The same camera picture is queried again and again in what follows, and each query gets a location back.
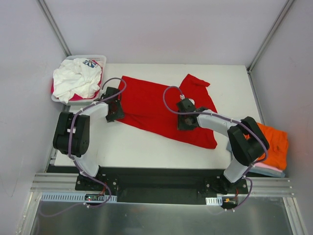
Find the red t-shirt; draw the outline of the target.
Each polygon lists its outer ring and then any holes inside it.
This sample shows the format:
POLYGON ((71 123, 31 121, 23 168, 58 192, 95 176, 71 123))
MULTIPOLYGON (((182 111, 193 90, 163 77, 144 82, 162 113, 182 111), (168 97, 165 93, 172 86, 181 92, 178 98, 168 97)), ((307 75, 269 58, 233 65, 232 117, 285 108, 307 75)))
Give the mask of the red t-shirt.
POLYGON ((198 147, 217 147, 212 130, 178 130, 178 116, 175 114, 180 94, 194 100, 197 108, 205 107, 215 112, 217 109, 207 91, 210 85, 208 82, 188 74, 179 88, 175 89, 128 76, 123 76, 122 79, 118 88, 125 89, 121 98, 125 116, 120 120, 121 123, 198 147))

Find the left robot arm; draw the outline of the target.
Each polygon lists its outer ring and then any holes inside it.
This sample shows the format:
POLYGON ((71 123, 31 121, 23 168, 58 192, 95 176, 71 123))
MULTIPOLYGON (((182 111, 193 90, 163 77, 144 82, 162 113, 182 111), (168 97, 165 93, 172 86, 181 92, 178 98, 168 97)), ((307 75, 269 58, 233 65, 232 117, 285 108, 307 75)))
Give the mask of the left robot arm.
POLYGON ((124 118, 121 93, 107 87, 99 100, 80 109, 77 115, 69 111, 59 114, 53 147, 73 160, 80 174, 88 177, 86 183, 92 190, 99 190, 104 179, 97 174, 100 166, 91 153, 90 127, 98 120, 109 123, 124 118))

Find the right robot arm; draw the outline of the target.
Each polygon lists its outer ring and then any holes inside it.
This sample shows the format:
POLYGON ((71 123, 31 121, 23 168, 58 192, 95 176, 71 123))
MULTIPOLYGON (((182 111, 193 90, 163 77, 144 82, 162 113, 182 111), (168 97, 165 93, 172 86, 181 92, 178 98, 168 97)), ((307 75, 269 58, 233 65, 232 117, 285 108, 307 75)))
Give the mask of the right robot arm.
POLYGON ((237 188, 237 181, 263 155, 268 155, 269 143, 258 123, 252 117, 241 120, 220 115, 205 107, 196 108, 191 99, 180 96, 179 129, 208 129, 228 137, 233 159, 223 172, 220 189, 231 193, 237 188))

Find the light blue folded shirt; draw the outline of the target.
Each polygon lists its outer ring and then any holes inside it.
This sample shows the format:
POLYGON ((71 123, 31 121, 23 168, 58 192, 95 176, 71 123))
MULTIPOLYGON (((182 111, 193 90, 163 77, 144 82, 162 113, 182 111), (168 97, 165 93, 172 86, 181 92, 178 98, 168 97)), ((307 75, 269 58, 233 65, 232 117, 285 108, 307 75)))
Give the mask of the light blue folded shirt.
POLYGON ((256 173, 270 177, 284 178, 284 170, 287 167, 287 144, 270 144, 268 158, 261 163, 255 164, 249 173, 256 173))

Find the orange folded t-shirt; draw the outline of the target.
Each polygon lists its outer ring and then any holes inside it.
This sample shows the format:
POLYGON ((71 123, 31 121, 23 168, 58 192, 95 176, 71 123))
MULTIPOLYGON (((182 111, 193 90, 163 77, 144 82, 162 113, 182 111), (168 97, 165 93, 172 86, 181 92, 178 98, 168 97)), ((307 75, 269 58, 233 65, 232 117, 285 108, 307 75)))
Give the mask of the orange folded t-shirt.
POLYGON ((268 157, 262 163, 279 170, 287 167, 288 134, 273 127, 258 123, 259 128, 269 143, 268 157))

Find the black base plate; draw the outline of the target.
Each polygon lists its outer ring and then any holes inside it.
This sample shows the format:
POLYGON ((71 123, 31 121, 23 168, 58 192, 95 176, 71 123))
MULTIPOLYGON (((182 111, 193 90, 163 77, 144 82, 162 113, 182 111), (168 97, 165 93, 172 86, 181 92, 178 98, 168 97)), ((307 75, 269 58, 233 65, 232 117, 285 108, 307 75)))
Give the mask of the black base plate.
POLYGON ((105 183, 118 202, 204 205, 206 198, 221 195, 246 195, 246 180, 222 182, 221 169, 118 168, 102 167, 98 182, 78 175, 77 191, 100 192, 105 183))

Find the aluminium frame rail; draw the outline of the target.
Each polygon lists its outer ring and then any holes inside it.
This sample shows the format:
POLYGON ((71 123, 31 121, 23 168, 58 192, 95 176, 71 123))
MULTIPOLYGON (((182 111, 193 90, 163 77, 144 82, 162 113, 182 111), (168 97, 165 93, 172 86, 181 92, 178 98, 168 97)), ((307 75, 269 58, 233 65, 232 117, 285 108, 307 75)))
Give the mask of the aluminium frame rail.
MULTIPOLYGON (((210 177, 203 176, 105 176, 105 183, 114 195, 126 189, 194 189, 202 195, 213 194, 210 177)), ((288 178, 252 177, 241 181, 230 190, 231 194, 239 192, 245 195, 251 191, 252 196, 295 197, 296 192, 288 178)), ((37 173, 32 182, 31 192, 100 192, 103 186, 88 180, 79 180, 78 174, 37 173)))

